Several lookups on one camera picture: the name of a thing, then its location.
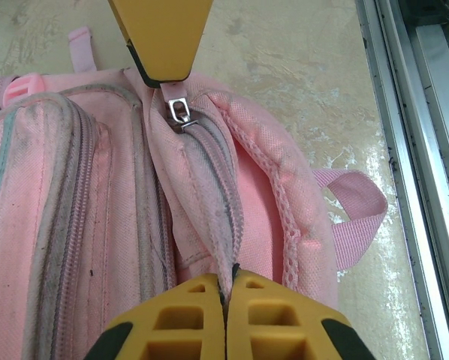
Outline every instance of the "dirt stain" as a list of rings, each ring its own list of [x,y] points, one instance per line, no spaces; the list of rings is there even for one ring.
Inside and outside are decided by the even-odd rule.
[[[250,73],[255,73],[259,65],[256,62],[247,62],[246,67]]]
[[[243,30],[243,20],[239,17],[233,20],[233,23],[228,26],[226,31],[229,35],[238,35]]]
[[[23,1],[16,9],[16,12],[11,17],[11,23],[14,26],[24,25],[27,21],[26,11],[29,6],[29,0]]]

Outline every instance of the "carrying handle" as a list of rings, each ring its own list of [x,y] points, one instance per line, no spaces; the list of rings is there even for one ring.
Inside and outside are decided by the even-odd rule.
[[[339,271],[358,263],[371,245],[384,216],[387,200],[375,183],[357,170],[313,170],[320,188],[329,188],[350,221],[332,225]]]
[[[96,71],[95,59],[92,55],[91,32],[87,26],[77,28],[68,35],[69,52],[75,73]]]

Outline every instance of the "zipper track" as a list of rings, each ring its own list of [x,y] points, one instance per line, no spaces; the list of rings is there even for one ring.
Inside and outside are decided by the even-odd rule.
[[[161,270],[163,271],[164,291],[168,291],[172,287],[176,286],[173,247],[170,245],[170,241],[172,241],[170,237],[170,234],[172,233],[172,231],[170,231],[171,219],[167,210],[166,197],[164,196],[164,192],[155,169],[153,169],[152,178],[155,185],[158,231],[161,244],[159,249],[160,252],[158,252],[158,249],[155,250],[156,253],[159,254],[158,257],[161,262]]]
[[[80,152],[74,188],[71,216],[66,237],[62,270],[59,278],[58,298],[54,317],[52,359],[64,359],[66,349],[71,348],[74,319],[74,298],[77,291],[80,249],[83,240],[86,207],[88,203],[91,168],[95,147],[95,132],[92,120],[75,106],[80,120]]]
[[[186,127],[185,132],[194,137],[203,146],[203,150],[208,155],[216,178],[223,190],[224,197],[227,200],[226,208],[233,232],[233,258],[236,258],[243,235],[243,210],[241,209],[236,182],[228,168],[228,162],[215,139],[204,127],[194,124]]]

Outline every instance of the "pink strap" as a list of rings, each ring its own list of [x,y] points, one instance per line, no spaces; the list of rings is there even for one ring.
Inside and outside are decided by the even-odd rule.
[[[92,56],[91,32],[87,26],[77,28],[68,35],[71,61],[75,73],[96,71],[95,60]]]
[[[164,101],[176,100],[186,98],[186,87],[183,81],[181,82],[166,82],[161,84],[161,91],[163,92]]]
[[[384,216],[387,200],[375,183],[356,170],[314,170],[321,188],[328,187],[350,221],[333,225],[338,270],[350,268],[371,245]]]

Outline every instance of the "stitching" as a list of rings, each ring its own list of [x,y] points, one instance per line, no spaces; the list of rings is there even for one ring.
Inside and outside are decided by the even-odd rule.
[[[194,264],[197,261],[200,261],[202,259],[205,259],[207,257],[210,257],[211,254],[208,252],[200,251],[199,253],[196,253],[194,255],[191,255],[190,257],[184,259],[182,263],[179,265],[179,269],[186,269],[192,264]]]
[[[111,154],[110,154],[110,160],[109,160],[109,164],[110,164],[110,169],[108,171],[108,181],[107,181],[107,196],[106,196],[106,223],[104,225],[104,244],[103,244],[103,248],[104,248],[104,256],[103,256],[103,277],[101,279],[101,298],[103,299],[103,302],[101,304],[101,318],[100,318],[100,326],[101,326],[101,331],[103,331],[104,327],[105,327],[105,321],[107,321],[107,312],[108,312],[108,304],[109,304],[109,290],[106,287],[106,284],[108,284],[107,282],[107,266],[108,266],[108,256],[107,256],[107,252],[108,252],[108,235],[109,235],[109,228],[110,228],[110,207],[108,206],[108,204],[110,203],[110,188],[111,188],[111,184],[112,182],[112,176],[111,176],[111,172],[113,170],[113,162],[114,162],[114,156],[113,156],[113,137],[111,136],[111,129],[108,129],[108,138],[109,138],[109,144],[110,144],[110,149],[111,149]]]
[[[269,156],[267,156],[265,153],[263,153],[261,151],[261,149],[258,147],[258,145],[256,145],[255,141],[253,139],[250,139],[248,137],[248,135],[246,134],[246,132],[236,122],[232,121],[231,117],[228,114],[228,111],[226,111],[225,109],[222,109],[221,107],[219,107],[217,105],[216,105],[216,107],[218,107],[220,109],[221,116],[227,122],[231,132],[235,135],[235,137],[237,138],[239,143],[247,150],[248,154],[253,158],[253,160],[257,161],[258,163],[261,163],[259,161],[259,158],[256,158],[256,157],[259,156],[259,155],[262,156],[266,161],[268,161],[268,163],[269,163],[269,165],[271,167],[270,175],[277,175],[277,173],[279,173],[280,166],[273,159],[271,159]],[[256,151],[256,157],[253,156],[253,149]],[[281,183],[281,179],[279,179],[277,181],[273,181],[273,177],[271,177],[270,180],[272,180],[272,181],[270,181],[270,184],[272,185],[273,194],[275,195],[275,198],[278,199],[279,197],[276,196],[276,194],[278,192],[281,192],[283,194],[283,200],[286,201],[285,205],[289,208],[288,196],[286,194],[286,190],[284,189],[284,187],[283,187],[283,185]],[[284,220],[285,220],[285,214],[281,210],[281,207],[278,204],[277,204],[277,208],[278,208],[280,220],[282,221],[282,225],[283,225]],[[290,224],[288,226],[290,227],[290,230],[292,230],[292,231],[290,231],[289,234],[286,234],[287,231],[285,230],[284,247],[286,249],[289,246],[289,247],[291,247],[290,250],[292,250],[293,248],[296,248],[297,239],[300,238],[301,231],[296,226],[296,221],[294,220],[294,216],[293,216],[293,214],[291,212],[289,214],[289,217],[290,217]],[[295,266],[291,266],[290,262],[295,262]],[[284,268],[283,268],[283,278],[284,279],[285,279],[285,272],[286,272],[287,266],[293,267],[296,270],[298,270],[298,263],[297,262],[298,262],[298,259],[297,259],[296,251],[294,251],[294,259],[290,259],[289,254],[288,254],[288,259],[286,259],[284,261]],[[291,289],[296,289],[296,287],[297,287],[297,279],[295,279],[295,281],[289,281],[289,282],[290,283],[289,283],[288,286]]]
[[[5,149],[5,156],[3,157],[3,159],[0,162],[0,179],[2,178],[3,174],[5,173],[6,166],[3,166],[3,165],[5,165],[6,161],[8,160],[8,155],[9,155],[9,150],[10,150],[8,148],[8,144],[11,141],[11,137],[13,135],[13,132],[14,132],[14,123],[13,123],[12,129],[6,134],[5,147],[4,147],[4,149]]]
[[[206,150],[206,140],[207,137],[211,138],[211,141],[214,142],[214,138],[209,135],[207,133],[207,131],[203,132],[202,137],[203,139],[203,149]],[[238,250],[240,248],[241,245],[241,240],[242,240],[242,235],[243,235],[243,208],[241,206],[241,202],[240,202],[240,195],[238,194],[238,188],[237,188],[237,183],[236,183],[236,179],[234,177],[234,174],[231,174],[230,170],[228,169],[227,166],[224,167],[224,169],[220,169],[215,161],[212,159],[212,157],[209,158],[210,163],[212,165],[212,167],[214,168],[215,171],[215,176],[218,179],[219,182],[221,182],[222,184],[225,184],[223,187],[223,193],[224,196],[227,197],[228,199],[230,199],[230,204],[229,204],[229,212],[230,212],[230,216],[231,216],[231,232],[232,232],[232,236],[233,236],[233,243],[232,243],[232,261],[233,263],[236,261],[236,257],[238,254]],[[223,173],[226,174],[226,176],[230,179],[232,179],[232,182],[230,182],[230,184],[227,186],[226,185],[226,181],[223,178]]]
[[[98,127],[98,137],[101,135],[101,129]],[[96,148],[96,152],[95,153],[99,153],[99,151],[101,150],[101,144],[98,142],[98,147]],[[94,191],[94,193],[95,193],[95,196],[96,196],[96,205],[98,204],[98,189],[100,188],[100,184],[99,184],[99,182],[100,182],[100,159],[98,159],[98,158],[96,158],[96,162],[97,162],[97,164],[96,164],[96,173],[98,174],[98,186],[96,186],[96,188],[95,188],[95,191]],[[96,242],[96,225],[97,225],[97,223],[98,223],[98,207],[97,206],[95,206],[94,207],[94,213],[95,213],[95,220],[93,221],[93,227],[92,227],[92,237],[91,237],[91,266],[92,266],[92,264],[94,263],[94,261],[95,261],[95,252],[94,252],[94,249],[95,249],[95,242]],[[92,277],[91,276],[87,276],[87,273],[85,274],[85,278],[88,278],[89,280],[88,280],[88,296],[87,296],[87,298],[88,298],[88,301],[89,301],[89,296],[90,296],[90,294],[91,294],[91,286],[92,286],[92,281],[93,281],[93,279],[92,279]],[[86,330],[87,330],[87,332],[88,332],[88,334],[90,333],[90,331],[91,331],[91,329],[90,329],[90,325],[91,325],[91,323],[90,323],[90,321],[89,321],[89,309],[88,309],[88,311],[86,312]],[[88,341],[86,342],[87,343],[87,347],[89,348],[89,337],[88,337]]]
[[[196,184],[195,184],[195,180],[194,180],[194,176],[192,176],[192,174],[191,174],[191,167],[190,167],[190,164],[189,164],[189,160],[188,160],[188,157],[186,156],[186,153],[185,153],[185,151],[184,151],[184,148],[181,148],[180,150],[179,150],[181,153],[182,153],[182,155],[183,155],[183,157],[184,157],[184,161],[185,161],[185,168],[187,169],[187,171],[188,171],[188,177],[189,177],[189,179],[191,180],[191,188],[192,188],[192,190],[193,190],[193,194],[194,194],[194,196],[195,196],[195,198],[198,200],[198,204],[199,204],[199,206],[200,206],[200,212],[201,212],[201,214],[203,214],[204,213],[204,211],[203,211],[203,208],[202,208],[202,203],[201,203],[201,201],[199,201],[199,199],[200,199],[200,197],[198,196],[198,194],[197,194],[197,189],[196,189]],[[215,244],[215,242],[213,243],[213,240],[215,240],[214,239],[214,236],[213,236],[213,234],[211,233],[211,228],[209,227],[209,222],[205,222],[206,223],[206,227],[207,227],[207,229],[208,229],[208,234],[209,234],[209,236],[210,236],[210,238],[211,238],[211,243],[212,244]]]
[[[75,88],[70,88],[67,90],[63,90],[61,92],[59,92],[58,94],[60,94],[61,96],[64,97],[69,97],[69,96],[74,96],[74,95],[80,95],[80,94],[84,94],[84,93],[88,93],[88,92],[106,92],[112,95],[117,96],[118,98],[123,99],[128,107],[132,110],[132,108],[134,106],[138,106],[138,107],[142,107],[141,105],[143,104],[140,99],[133,94],[132,92],[130,92],[129,90],[122,88],[121,86],[114,86],[115,89],[113,89],[112,86],[107,85],[107,84],[100,84],[100,83],[96,83],[96,84],[88,84],[88,85],[79,85],[76,86]],[[135,99],[127,99],[125,96],[123,96],[122,94],[118,93],[118,92],[123,92],[123,93],[128,93],[127,96],[133,96],[135,97],[137,100]]]
[[[155,249],[155,247],[153,246],[153,243],[152,243],[151,215],[149,215],[149,212],[146,211],[146,210],[149,209],[149,204],[152,202],[152,200],[150,200],[150,198],[152,196],[151,195],[151,193],[152,193],[151,187],[155,186],[154,176],[158,177],[158,174],[156,174],[155,169],[153,168],[154,164],[153,164],[153,161],[152,161],[152,158],[151,158],[151,153],[150,153],[149,149],[148,149],[148,151],[145,150],[143,152],[143,165],[145,165],[145,164],[149,165],[150,167],[152,167],[152,169],[150,170],[149,173],[145,172],[145,181],[150,176],[151,176],[151,179],[149,180],[149,182],[150,182],[149,186],[145,186],[144,187],[144,195],[146,197],[146,204],[145,204],[145,207],[146,207],[146,209],[145,209],[145,212],[146,212],[146,214],[145,214],[145,217],[146,217],[146,230],[145,230],[145,234],[144,235],[149,238],[149,242],[148,242],[148,244],[141,244],[141,241],[139,239],[137,240],[138,266],[139,266],[138,278],[139,278],[139,282],[140,282],[138,288],[139,288],[139,291],[140,291],[140,300],[141,301],[143,301],[144,298],[146,297],[145,296],[145,292],[146,292],[145,286],[146,285],[149,285],[150,288],[151,288],[149,290],[151,292],[155,293],[155,282],[151,281],[151,283],[148,283],[148,280],[147,280],[148,277],[147,276],[145,276],[145,278],[142,278],[142,274],[143,274],[143,270],[144,270],[144,268],[142,268],[142,267],[144,267],[144,265],[145,265],[144,263],[146,261],[150,261],[152,263],[152,257],[153,257],[152,252],[153,252],[153,249],[154,249],[154,251],[156,251],[156,249]],[[136,182],[136,177],[137,177],[136,171],[134,171],[134,180],[135,180],[135,182]],[[136,206],[137,206],[137,201],[138,201],[138,199],[137,199],[137,196],[136,196],[135,199],[134,199],[134,202],[135,202]],[[140,246],[144,247],[145,245],[147,245],[146,249],[143,249],[143,253],[141,253],[140,252]]]
[[[49,98],[44,98],[44,99],[52,101],[52,102],[54,102],[56,104],[59,104],[55,100],[52,100],[52,99],[49,99]],[[37,102],[42,101],[42,100],[43,99],[37,99],[37,100],[31,101],[29,103],[26,103],[27,104],[26,106],[32,105],[32,104],[37,103]],[[48,236],[49,239],[54,239],[54,237],[55,237],[55,234],[56,234],[56,222],[57,222],[57,217],[53,216],[53,219],[50,221],[51,225],[50,225],[50,234]],[[43,255],[42,264],[40,263],[40,265],[42,265],[41,266],[41,270],[40,270],[39,275],[38,275],[40,280],[35,285],[35,287],[38,288],[38,295],[32,301],[32,305],[34,305],[35,308],[37,308],[37,310],[35,310],[36,311],[36,313],[35,313],[36,322],[35,322],[34,325],[32,325],[32,328],[35,330],[35,332],[39,332],[39,326],[41,324],[41,317],[38,316],[38,314],[40,314],[43,311],[43,305],[41,304],[41,302],[43,301],[43,299],[45,299],[47,297],[47,295],[44,294],[44,283],[46,282],[47,278],[49,277],[49,274],[47,274],[45,268],[49,267],[49,257],[50,257],[50,254],[52,252],[52,245],[53,245],[52,241],[47,241],[46,254]],[[38,347],[39,346],[39,342],[40,342],[39,339],[35,339],[33,341],[33,347],[34,348]]]
[[[186,167],[185,168],[188,170],[188,176],[189,176],[189,178],[191,180],[191,186],[193,188],[194,195],[197,197],[196,184],[195,184],[195,181],[194,181],[194,176],[191,175],[191,167],[189,165],[188,158],[186,157],[185,152],[183,151],[183,149],[181,149],[181,152],[184,154],[184,158],[185,158],[185,162],[186,162]],[[201,208],[201,206],[200,206],[200,210],[201,210],[201,214],[204,214],[204,210]],[[223,273],[223,269],[225,268],[226,264],[224,264],[222,262],[222,260],[226,257],[226,255],[219,256],[221,251],[220,251],[219,246],[218,246],[218,241],[215,238],[214,233],[211,231],[211,228],[209,226],[209,221],[206,221],[205,223],[206,223],[206,227],[207,227],[207,230],[208,230],[207,232],[208,232],[210,240],[211,240],[212,251],[216,252],[216,254],[213,254],[212,257],[215,260],[217,268],[218,268],[218,279],[220,280],[219,283],[222,286],[221,289],[227,292],[226,296],[229,296],[230,295],[229,294],[229,290],[230,289],[223,288],[223,287],[225,287],[227,285],[226,284],[226,276]]]
[[[38,209],[40,208],[40,206],[41,206],[41,194],[42,194],[42,192],[43,192],[43,175],[44,175],[44,157],[46,156],[46,154],[45,154],[45,148],[44,148],[44,146],[43,146],[43,164],[42,164],[42,166],[41,166],[41,181],[40,181],[40,184],[39,184],[39,201],[38,201]],[[35,221],[35,236],[37,236],[38,235],[38,217],[39,217],[39,214],[36,214],[36,221]]]

